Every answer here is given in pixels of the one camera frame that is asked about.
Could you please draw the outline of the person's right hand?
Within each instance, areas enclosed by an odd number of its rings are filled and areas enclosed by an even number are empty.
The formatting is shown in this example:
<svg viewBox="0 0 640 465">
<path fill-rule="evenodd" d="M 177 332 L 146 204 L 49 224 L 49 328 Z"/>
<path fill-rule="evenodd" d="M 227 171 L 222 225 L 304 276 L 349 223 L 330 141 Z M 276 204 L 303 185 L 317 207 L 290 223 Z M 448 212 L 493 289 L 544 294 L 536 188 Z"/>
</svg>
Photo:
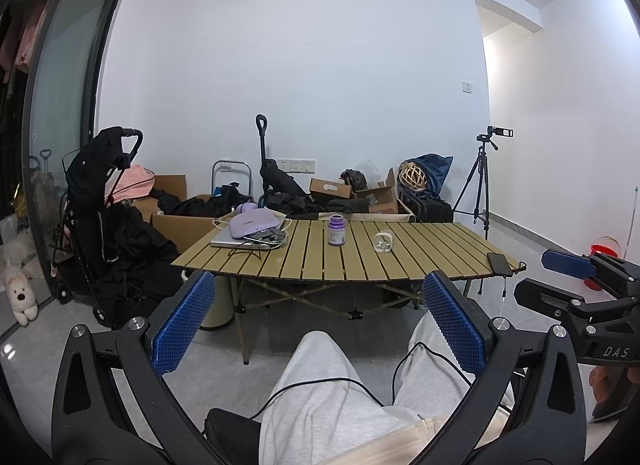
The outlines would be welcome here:
<svg viewBox="0 0 640 465">
<path fill-rule="evenodd" d="M 620 367 L 593 367 L 588 383 L 597 404 L 605 402 L 610 396 L 610 378 L 620 371 Z"/>
</svg>

